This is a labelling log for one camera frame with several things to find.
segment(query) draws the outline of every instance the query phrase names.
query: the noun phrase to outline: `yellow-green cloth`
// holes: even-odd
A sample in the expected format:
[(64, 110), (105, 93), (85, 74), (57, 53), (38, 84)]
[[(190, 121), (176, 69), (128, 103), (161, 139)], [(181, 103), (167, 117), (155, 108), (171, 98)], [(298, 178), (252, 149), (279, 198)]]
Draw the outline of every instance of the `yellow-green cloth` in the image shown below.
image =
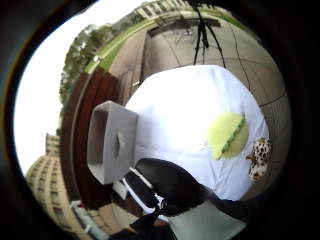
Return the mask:
[(245, 116), (224, 112), (217, 116), (208, 129), (208, 145), (215, 160), (232, 158), (244, 148), (249, 135)]

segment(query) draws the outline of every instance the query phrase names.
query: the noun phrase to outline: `tripod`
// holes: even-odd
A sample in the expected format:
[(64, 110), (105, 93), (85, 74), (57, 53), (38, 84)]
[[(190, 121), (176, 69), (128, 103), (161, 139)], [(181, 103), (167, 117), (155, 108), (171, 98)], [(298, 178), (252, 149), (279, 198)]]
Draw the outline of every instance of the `tripod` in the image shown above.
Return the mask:
[(223, 57), (223, 53), (222, 53), (222, 48), (219, 44), (219, 41), (217, 39), (217, 36), (216, 34), (214, 33), (214, 31), (212, 30), (211, 26), (206, 23), (202, 16), (201, 16), (201, 13), (199, 11), (199, 9), (197, 7), (194, 7), (195, 11), (198, 13), (198, 16), (199, 16), (199, 24), (198, 24), (198, 37), (197, 37), (197, 45), (196, 45), (196, 53), (195, 53), (195, 56), (194, 56), (194, 61), (193, 61), (193, 65), (196, 64), (197, 62), (197, 58), (198, 58), (198, 52), (199, 52), (199, 48), (200, 48), (200, 39), (201, 39), (201, 36), (202, 36), (202, 43), (203, 43), (203, 52), (202, 52), (202, 61), (203, 61), (203, 64), (204, 64), (204, 55), (205, 55), (205, 50), (206, 48), (209, 48), (209, 42), (208, 42), (208, 37), (207, 37), (207, 31), (206, 31), (206, 28), (209, 29), (211, 35), (213, 36), (215, 42), (217, 43), (217, 48), (220, 52), (220, 55), (221, 55), (221, 58), (222, 58), (222, 63), (223, 63), (223, 67), (226, 68), (226, 63), (224, 61), (224, 57)]

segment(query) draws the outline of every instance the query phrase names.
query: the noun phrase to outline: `gray tissue box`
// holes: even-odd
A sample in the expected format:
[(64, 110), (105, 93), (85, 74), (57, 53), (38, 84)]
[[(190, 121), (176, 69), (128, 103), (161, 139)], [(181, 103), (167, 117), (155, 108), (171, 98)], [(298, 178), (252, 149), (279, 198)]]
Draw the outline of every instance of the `gray tissue box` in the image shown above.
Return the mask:
[(92, 112), (87, 164), (102, 184), (121, 179), (133, 165), (138, 114), (112, 101)]

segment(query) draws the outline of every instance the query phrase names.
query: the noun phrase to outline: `tall building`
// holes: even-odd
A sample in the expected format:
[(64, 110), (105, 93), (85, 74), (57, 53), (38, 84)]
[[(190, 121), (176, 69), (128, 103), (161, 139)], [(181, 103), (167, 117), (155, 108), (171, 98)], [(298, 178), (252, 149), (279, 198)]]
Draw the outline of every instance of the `tall building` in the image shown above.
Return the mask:
[(107, 239), (99, 214), (85, 210), (81, 201), (70, 203), (67, 198), (60, 167), (59, 142), (59, 136), (46, 135), (46, 154), (28, 170), (26, 181), (43, 210), (75, 239)]

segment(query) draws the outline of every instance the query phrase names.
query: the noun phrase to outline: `sky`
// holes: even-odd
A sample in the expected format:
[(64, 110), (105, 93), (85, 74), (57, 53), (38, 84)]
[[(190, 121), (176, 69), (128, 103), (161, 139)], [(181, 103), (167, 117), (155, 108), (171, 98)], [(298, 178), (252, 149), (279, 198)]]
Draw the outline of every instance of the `sky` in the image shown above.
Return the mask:
[(15, 146), (23, 174), (45, 154), (46, 133), (55, 134), (58, 127), (60, 76), (73, 39), (89, 24), (114, 23), (142, 2), (100, 0), (57, 28), (34, 52), (21, 78), (14, 112)]

